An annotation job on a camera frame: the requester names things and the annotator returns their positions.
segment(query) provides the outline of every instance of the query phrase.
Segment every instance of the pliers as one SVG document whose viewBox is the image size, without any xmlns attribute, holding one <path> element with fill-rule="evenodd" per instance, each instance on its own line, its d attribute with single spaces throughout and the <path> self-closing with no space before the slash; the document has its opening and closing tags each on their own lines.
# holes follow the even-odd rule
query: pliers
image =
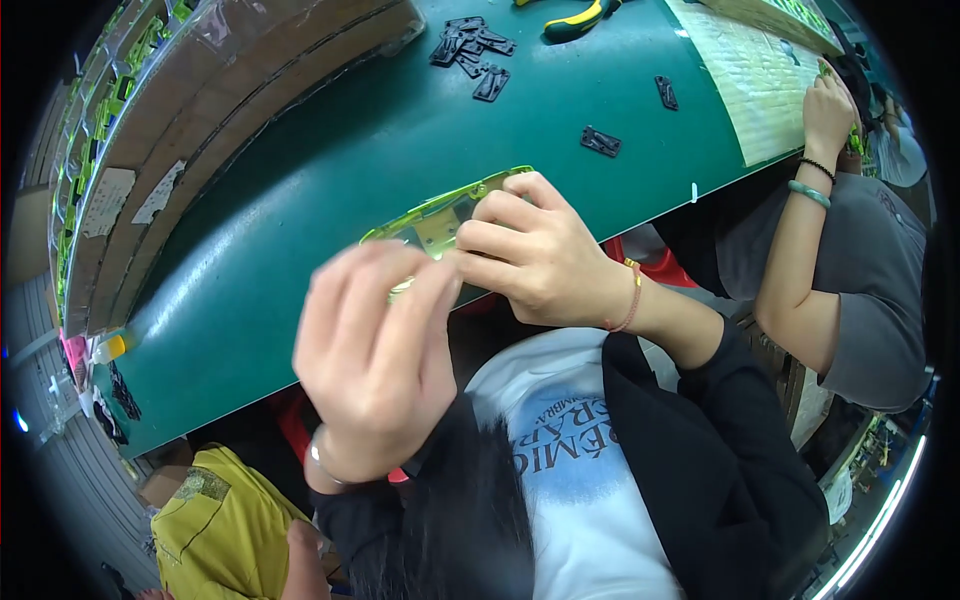
<svg viewBox="0 0 960 600">
<path fill-rule="evenodd" d="M 514 0 L 514 4 L 519 7 L 528 2 L 530 0 Z M 604 16 L 613 14 L 620 8 L 621 4 L 623 4 L 623 0 L 593 0 L 593 4 L 580 14 L 547 21 L 543 25 L 543 36 L 554 43 L 576 39 L 599 23 Z"/>
</svg>

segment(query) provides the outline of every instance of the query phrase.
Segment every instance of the white t-shirt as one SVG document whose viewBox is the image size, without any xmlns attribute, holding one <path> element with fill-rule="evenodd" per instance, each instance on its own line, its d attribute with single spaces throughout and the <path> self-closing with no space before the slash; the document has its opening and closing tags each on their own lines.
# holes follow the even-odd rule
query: white t-shirt
<svg viewBox="0 0 960 600">
<path fill-rule="evenodd" d="M 534 600 L 682 599 L 611 430 L 606 337 L 582 327 L 542 333 L 494 356 L 466 391 L 478 422 L 507 418 L 533 525 Z"/>
<path fill-rule="evenodd" d="M 895 127 L 900 130 L 899 146 L 885 127 L 870 132 L 870 142 L 877 162 L 877 176 L 900 187 L 916 185 L 926 173 L 924 151 L 913 133 L 910 115 L 903 111 L 894 117 Z"/>
</svg>

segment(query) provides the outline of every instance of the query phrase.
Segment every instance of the handwritten label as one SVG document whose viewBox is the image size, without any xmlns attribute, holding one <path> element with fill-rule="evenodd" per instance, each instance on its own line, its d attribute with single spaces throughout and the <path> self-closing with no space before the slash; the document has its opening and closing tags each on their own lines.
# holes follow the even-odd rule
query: handwritten label
<svg viewBox="0 0 960 600">
<path fill-rule="evenodd" d="M 174 182 L 177 180 L 177 175 L 183 172 L 183 167 L 185 166 L 186 161 L 178 160 L 174 163 L 174 166 L 170 167 L 170 170 L 163 176 L 160 183 L 156 185 L 154 191 L 150 192 L 147 200 L 144 201 L 140 209 L 133 215 L 132 224 L 149 225 L 154 221 L 154 214 L 163 210 L 167 205 L 167 201 L 170 200 L 170 194 L 174 191 Z"/>
<path fill-rule="evenodd" d="M 86 199 L 81 228 L 86 237 L 110 233 L 135 180 L 136 173 L 130 169 L 113 167 L 104 169 L 104 174 L 97 183 L 97 189 Z"/>
</svg>

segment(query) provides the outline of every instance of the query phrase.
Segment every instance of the black bead bracelet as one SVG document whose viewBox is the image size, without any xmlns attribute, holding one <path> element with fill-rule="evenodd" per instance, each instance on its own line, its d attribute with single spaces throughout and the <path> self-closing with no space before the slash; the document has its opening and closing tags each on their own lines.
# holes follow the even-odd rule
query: black bead bracelet
<svg viewBox="0 0 960 600">
<path fill-rule="evenodd" d="M 810 165 L 813 165 L 813 166 L 817 167 L 818 169 L 820 169 L 821 171 L 823 171 L 824 173 L 827 174 L 827 177 L 829 177 L 830 180 L 833 181 L 833 184 L 834 184 L 834 185 L 837 184 L 837 177 L 836 177 L 835 175 L 833 175 L 833 174 L 829 171 L 829 169 L 828 169 L 827 167 L 825 167 L 824 165 L 820 164 L 820 163 L 817 162 L 816 160 L 810 160 L 810 159 L 807 158 L 806 156 L 801 156 L 801 157 L 800 157 L 800 162 L 805 162 L 806 164 L 810 164 Z"/>
</svg>

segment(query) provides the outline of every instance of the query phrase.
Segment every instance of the red string bracelet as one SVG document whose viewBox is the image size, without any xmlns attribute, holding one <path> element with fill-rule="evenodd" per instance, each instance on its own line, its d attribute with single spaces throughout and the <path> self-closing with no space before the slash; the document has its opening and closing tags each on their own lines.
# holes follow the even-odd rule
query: red string bracelet
<svg viewBox="0 0 960 600">
<path fill-rule="evenodd" d="M 642 283 L 642 279 L 640 278 L 640 263 L 631 260 L 630 258 L 624 258 L 623 264 L 634 270 L 634 281 L 636 282 L 636 288 L 634 290 L 634 303 L 630 305 L 630 312 L 627 313 L 627 318 L 624 319 L 623 323 L 621 323 L 619 327 L 611 328 L 610 319 L 604 319 L 604 327 L 610 333 L 616 333 L 617 331 L 622 331 L 625 329 L 627 325 L 629 325 L 634 319 L 634 315 L 636 314 L 636 306 L 640 304 L 640 284 Z"/>
</svg>

